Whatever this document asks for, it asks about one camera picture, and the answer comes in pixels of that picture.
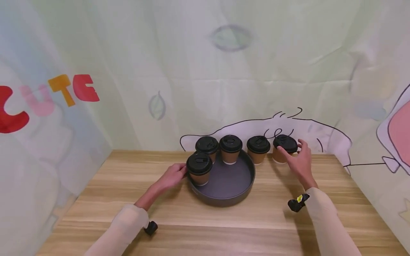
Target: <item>pink cartoon shape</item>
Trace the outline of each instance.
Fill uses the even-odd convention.
[[[391,172],[401,166],[410,175],[410,86],[400,95],[393,110],[377,128],[377,138],[393,156],[382,157]]]

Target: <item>wood grain tabletop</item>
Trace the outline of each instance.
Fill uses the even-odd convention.
[[[114,150],[37,255],[82,255],[124,204],[134,203],[168,166],[190,154]],[[313,155],[312,170],[363,255],[407,255],[334,156]],[[288,166],[270,155],[256,166],[249,196],[232,207],[203,204],[184,180],[149,210],[156,234],[140,232],[124,255],[319,255],[306,208],[294,213],[287,206],[301,193]]]

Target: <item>pink letter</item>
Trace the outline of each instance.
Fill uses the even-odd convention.
[[[54,111],[54,102],[51,99],[51,95],[48,92],[46,85],[39,85],[39,91],[43,98],[43,102],[39,102],[36,99],[29,86],[20,86],[21,95],[24,97],[32,111],[34,111],[37,116],[49,116]]]
[[[78,99],[82,101],[100,101],[94,87],[86,85],[92,83],[93,80],[90,75],[74,75],[73,89]]]
[[[11,116],[4,111],[6,101],[13,94],[13,90],[8,86],[0,86],[0,133],[9,134],[23,128],[30,119],[23,111],[15,116]]]

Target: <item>round serving tray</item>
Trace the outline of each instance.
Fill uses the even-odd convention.
[[[204,203],[220,207],[232,206],[244,200],[251,191],[255,180],[255,165],[243,150],[233,165],[225,164],[221,152],[217,152],[206,185],[196,186],[189,175],[188,180],[192,191]]]

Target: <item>kraft paper cup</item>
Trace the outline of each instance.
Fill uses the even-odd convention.
[[[278,164],[287,163],[286,157],[278,150],[278,146],[283,147],[289,155],[293,155],[293,153],[298,151],[298,143],[295,139],[284,134],[276,136],[273,140],[272,158]]]
[[[203,186],[209,181],[212,159],[204,153],[193,153],[187,160],[187,170],[197,186]]]
[[[215,163],[216,152],[218,151],[218,148],[218,141],[210,136],[199,138],[195,144],[195,150],[197,152],[207,154],[212,159],[212,163]]]
[[[253,136],[246,143],[248,155],[255,165],[262,163],[266,154],[271,150],[271,144],[265,136]]]
[[[235,135],[226,135],[222,137],[219,141],[222,161],[229,165],[236,163],[242,146],[243,144],[241,139]]]

